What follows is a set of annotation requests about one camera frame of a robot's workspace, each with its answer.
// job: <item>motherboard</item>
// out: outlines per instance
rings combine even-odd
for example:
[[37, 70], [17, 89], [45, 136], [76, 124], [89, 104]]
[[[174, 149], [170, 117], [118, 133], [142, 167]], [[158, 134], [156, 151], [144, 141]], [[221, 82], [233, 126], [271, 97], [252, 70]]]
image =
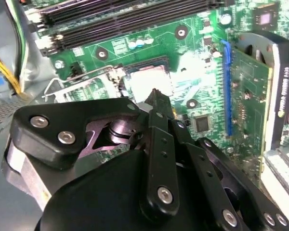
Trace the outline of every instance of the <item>motherboard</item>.
[[[289, 143], [289, 0], [31, 0], [57, 102], [169, 96], [257, 183], [264, 151]], [[100, 151], [101, 162], [127, 150]]]

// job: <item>chip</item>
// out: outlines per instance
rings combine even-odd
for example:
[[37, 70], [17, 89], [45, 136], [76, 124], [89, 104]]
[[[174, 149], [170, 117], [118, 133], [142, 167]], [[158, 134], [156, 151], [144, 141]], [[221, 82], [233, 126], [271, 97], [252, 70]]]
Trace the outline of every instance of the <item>chip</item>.
[[204, 21], [203, 22], [203, 26], [204, 27], [207, 27], [207, 26], [210, 26], [211, 25], [211, 22], [210, 21]]
[[196, 131], [204, 132], [209, 131], [209, 118], [207, 116], [195, 118]]
[[130, 86], [136, 103], [145, 101], [153, 89], [172, 96], [172, 83], [165, 57], [126, 66], [126, 70], [129, 78], [125, 84]]
[[262, 5], [252, 11], [254, 30], [277, 30], [279, 2]]
[[212, 37], [203, 38], [203, 43], [205, 46], [212, 44]]

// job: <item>metal screw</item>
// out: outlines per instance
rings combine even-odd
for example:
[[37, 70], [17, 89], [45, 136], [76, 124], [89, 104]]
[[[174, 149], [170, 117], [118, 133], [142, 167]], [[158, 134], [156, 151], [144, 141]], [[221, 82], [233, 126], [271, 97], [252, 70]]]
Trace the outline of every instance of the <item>metal screw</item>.
[[279, 214], [276, 214], [277, 220], [283, 225], [283, 226], [287, 226], [287, 222], [286, 220]]
[[70, 131], [61, 131], [58, 140], [63, 144], [73, 144], [76, 140], [75, 135]]
[[264, 213], [264, 218], [266, 219], [266, 221], [267, 221], [270, 225], [275, 226], [275, 221], [273, 220], [273, 218], [271, 217], [270, 214]]
[[35, 116], [30, 119], [32, 126], [36, 128], [44, 128], [48, 126], [48, 120], [42, 116]]
[[165, 204], [170, 204], [172, 202], [172, 193], [164, 187], [158, 188], [158, 197]]
[[232, 227], [237, 226], [237, 220], [236, 217], [230, 212], [228, 209], [223, 210], [223, 218], [227, 221], [229, 225]]
[[158, 115], [161, 118], [163, 117], [163, 115], [161, 113], [159, 113], [159, 112], [156, 112], [156, 115]]
[[182, 122], [179, 121], [178, 125], [179, 125], [180, 128], [184, 128], [184, 124]]
[[131, 110], [135, 110], [135, 107], [131, 104], [128, 104], [127, 107], [130, 108]]
[[179, 30], [179, 32], [178, 32], [178, 34], [179, 34], [179, 36], [184, 36], [185, 35], [185, 31], [184, 30]]
[[104, 58], [106, 56], [106, 54], [105, 54], [105, 52], [101, 51], [98, 53], [98, 56], [100, 56], [101, 58]]
[[210, 144], [210, 142], [209, 142], [209, 141], [207, 141], [207, 140], [204, 140], [204, 143], [205, 143], [205, 145], [206, 145], [206, 146], [208, 146], [208, 147], [212, 147], [212, 145]]
[[233, 148], [233, 147], [227, 148], [227, 152], [228, 152], [228, 153], [233, 153], [233, 151], [234, 151], [234, 148]]

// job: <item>pcie slot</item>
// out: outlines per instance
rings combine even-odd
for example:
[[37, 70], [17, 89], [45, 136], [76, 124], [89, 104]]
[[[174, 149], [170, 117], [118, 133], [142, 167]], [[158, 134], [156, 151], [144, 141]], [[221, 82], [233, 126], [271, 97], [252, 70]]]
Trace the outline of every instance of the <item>pcie slot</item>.
[[56, 26], [73, 20], [98, 16], [105, 13], [117, 12], [137, 4], [151, 2], [152, 0], [90, 0], [82, 4], [73, 5], [68, 8], [42, 13], [42, 22], [47, 26]]
[[227, 136], [232, 136], [232, 108], [231, 108], [231, 45], [225, 40], [221, 40], [224, 45], [223, 55], [223, 93], [225, 107], [225, 130]]
[[134, 30], [158, 25], [173, 19], [185, 17], [194, 13], [208, 10], [206, 0], [178, 0], [175, 3], [160, 3], [145, 9], [138, 9], [131, 13], [107, 18], [92, 25], [77, 27], [60, 33], [61, 40], [58, 47], [70, 49], [89, 42], [97, 42]]

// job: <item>blue connector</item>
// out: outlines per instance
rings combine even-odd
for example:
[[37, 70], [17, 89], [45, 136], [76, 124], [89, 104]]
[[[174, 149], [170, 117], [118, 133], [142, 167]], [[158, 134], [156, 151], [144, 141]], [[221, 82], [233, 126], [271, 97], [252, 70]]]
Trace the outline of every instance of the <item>blue connector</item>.
[[231, 45], [225, 40], [221, 40], [224, 45], [223, 51], [223, 88], [225, 106], [225, 128], [228, 136], [232, 136], [232, 108], [231, 108]]

